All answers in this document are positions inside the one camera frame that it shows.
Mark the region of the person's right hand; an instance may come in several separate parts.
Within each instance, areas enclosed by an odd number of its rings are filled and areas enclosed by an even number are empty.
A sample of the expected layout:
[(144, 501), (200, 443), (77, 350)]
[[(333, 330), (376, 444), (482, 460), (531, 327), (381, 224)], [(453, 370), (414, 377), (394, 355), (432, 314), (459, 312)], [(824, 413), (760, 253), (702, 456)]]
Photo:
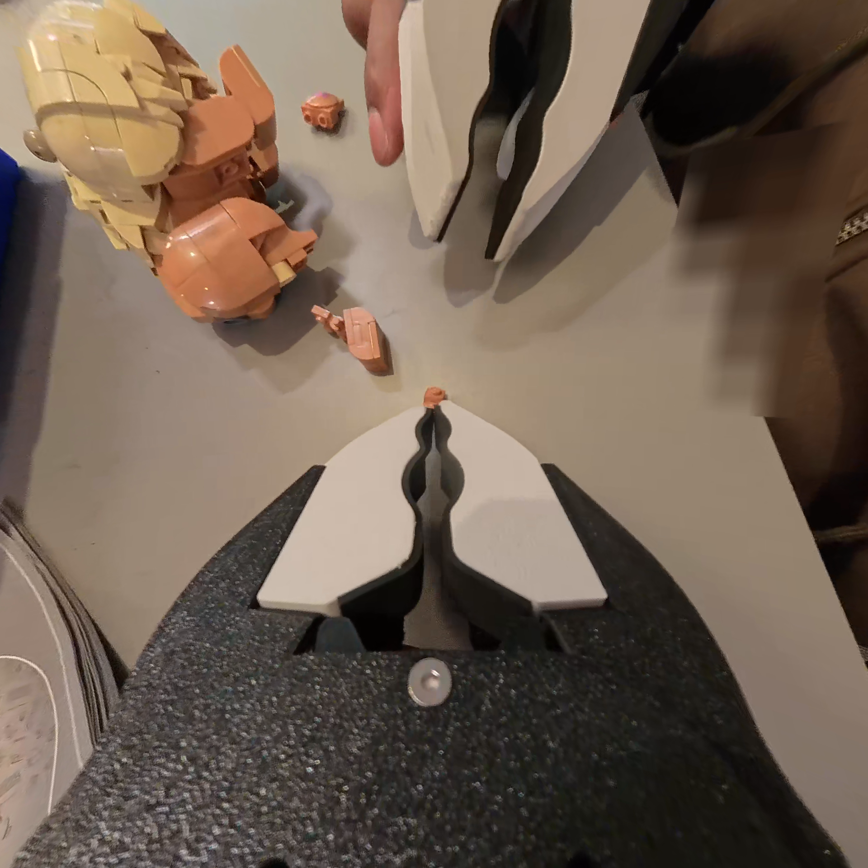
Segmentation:
[(405, 136), (398, 52), (398, 29), (405, 1), (343, 1), (344, 25), (365, 52), (363, 86), (368, 131), (375, 162), (393, 165)]

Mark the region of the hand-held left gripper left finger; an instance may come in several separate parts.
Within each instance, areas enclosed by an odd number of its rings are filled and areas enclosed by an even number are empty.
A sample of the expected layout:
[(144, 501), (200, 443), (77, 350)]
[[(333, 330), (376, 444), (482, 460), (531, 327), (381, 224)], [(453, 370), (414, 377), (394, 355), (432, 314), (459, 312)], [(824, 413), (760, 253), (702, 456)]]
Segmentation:
[(418, 499), (432, 410), (404, 410), (336, 453), (257, 593), (262, 609), (407, 614), (421, 593)]

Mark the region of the grey instruction booklet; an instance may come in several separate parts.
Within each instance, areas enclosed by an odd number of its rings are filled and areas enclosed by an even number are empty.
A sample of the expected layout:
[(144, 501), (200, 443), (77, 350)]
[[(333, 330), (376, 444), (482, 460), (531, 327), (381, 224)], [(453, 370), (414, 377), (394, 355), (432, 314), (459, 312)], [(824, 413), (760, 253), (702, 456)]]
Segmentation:
[(89, 762), (119, 701), (103, 635), (29, 532), (1, 508), (1, 865)]

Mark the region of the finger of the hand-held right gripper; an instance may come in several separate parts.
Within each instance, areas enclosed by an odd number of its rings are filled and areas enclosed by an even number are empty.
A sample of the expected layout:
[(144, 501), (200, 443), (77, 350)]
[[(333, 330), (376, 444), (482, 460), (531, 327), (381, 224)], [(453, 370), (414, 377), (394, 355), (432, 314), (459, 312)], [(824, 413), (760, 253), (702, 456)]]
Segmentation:
[(401, 118), (423, 235), (440, 242), (467, 186), (486, 110), (513, 115), (532, 89), (532, 2), (407, 2), (398, 26)]
[(536, 2), (533, 81), (497, 154), (485, 258), (503, 262), (540, 225), (607, 130), (648, 1)]

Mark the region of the small brown brick piece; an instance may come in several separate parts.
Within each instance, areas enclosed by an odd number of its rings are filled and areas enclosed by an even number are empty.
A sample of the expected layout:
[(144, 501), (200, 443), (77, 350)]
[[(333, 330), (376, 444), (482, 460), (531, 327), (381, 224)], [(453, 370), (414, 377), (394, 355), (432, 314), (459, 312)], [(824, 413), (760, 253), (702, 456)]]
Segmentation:
[(311, 128), (332, 135), (340, 130), (344, 100), (329, 92), (309, 96), (300, 106), (302, 119)]

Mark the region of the person's brown jacket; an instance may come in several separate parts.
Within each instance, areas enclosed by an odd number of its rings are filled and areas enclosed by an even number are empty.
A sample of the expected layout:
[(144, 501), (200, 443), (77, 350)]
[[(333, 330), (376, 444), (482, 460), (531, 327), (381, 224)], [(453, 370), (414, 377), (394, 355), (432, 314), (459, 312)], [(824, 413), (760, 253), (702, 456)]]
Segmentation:
[(866, 660), (865, 1), (718, 1), (642, 119), (688, 266), (733, 277), (722, 386), (765, 418)]

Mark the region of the grey desk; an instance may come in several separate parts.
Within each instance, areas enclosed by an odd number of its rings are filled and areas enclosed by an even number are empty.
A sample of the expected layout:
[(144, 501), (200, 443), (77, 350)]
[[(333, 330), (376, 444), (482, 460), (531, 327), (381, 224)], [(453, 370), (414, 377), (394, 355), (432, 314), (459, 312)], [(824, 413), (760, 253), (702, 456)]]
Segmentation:
[[(483, 257), (499, 128), (446, 240), (405, 164), (368, 142), (364, 54), (340, 2), (143, 2), (218, 78), (239, 44), (274, 93), (311, 266), (270, 320), (215, 331), (72, 208), (34, 158), (16, 47), (44, 2), (2, 3), (2, 149), (26, 168), (6, 286), (2, 489), (125, 663), (207, 559), (311, 465), (450, 398), (561, 468), (690, 597), (767, 744), (852, 866), (866, 866), (866, 669), (765, 422), (712, 392), (727, 279), (679, 271), (676, 210), (626, 118), (516, 255)], [(332, 135), (305, 124), (320, 92)], [(362, 307), (392, 371), (311, 314)]]

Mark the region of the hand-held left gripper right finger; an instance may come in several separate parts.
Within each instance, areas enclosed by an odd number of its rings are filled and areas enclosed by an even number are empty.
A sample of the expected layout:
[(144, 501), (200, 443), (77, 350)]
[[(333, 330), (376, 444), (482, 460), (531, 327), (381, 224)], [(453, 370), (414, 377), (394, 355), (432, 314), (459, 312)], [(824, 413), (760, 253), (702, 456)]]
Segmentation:
[(464, 610), (602, 607), (608, 594), (536, 456), (450, 399), (433, 418), (448, 502), (443, 564)]

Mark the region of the tan brown brick toy figure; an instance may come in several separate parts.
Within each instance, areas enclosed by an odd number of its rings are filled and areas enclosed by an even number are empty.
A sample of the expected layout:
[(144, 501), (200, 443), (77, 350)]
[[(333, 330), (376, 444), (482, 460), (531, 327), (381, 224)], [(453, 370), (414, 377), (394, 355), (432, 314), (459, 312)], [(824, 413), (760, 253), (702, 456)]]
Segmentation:
[(279, 181), (274, 95), (237, 44), (223, 92), (134, 2), (53, 2), (17, 50), (35, 126), (73, 205), (139, 257), (191, 320), (266, 320), (318, 235), (268, 202)]

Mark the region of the brown rounded brick piece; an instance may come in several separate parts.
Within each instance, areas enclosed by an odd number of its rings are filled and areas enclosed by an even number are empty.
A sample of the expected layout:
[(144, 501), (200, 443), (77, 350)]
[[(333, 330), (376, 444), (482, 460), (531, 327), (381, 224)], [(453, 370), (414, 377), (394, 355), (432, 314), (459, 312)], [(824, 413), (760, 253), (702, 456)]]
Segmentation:
[(351, 307), (338, 315), (324, 307), (313, 306), (311, 314), (332, 338), (346, 345), (368, 373), (385, 376), (392, 371), (384, 333), (367, 310)]

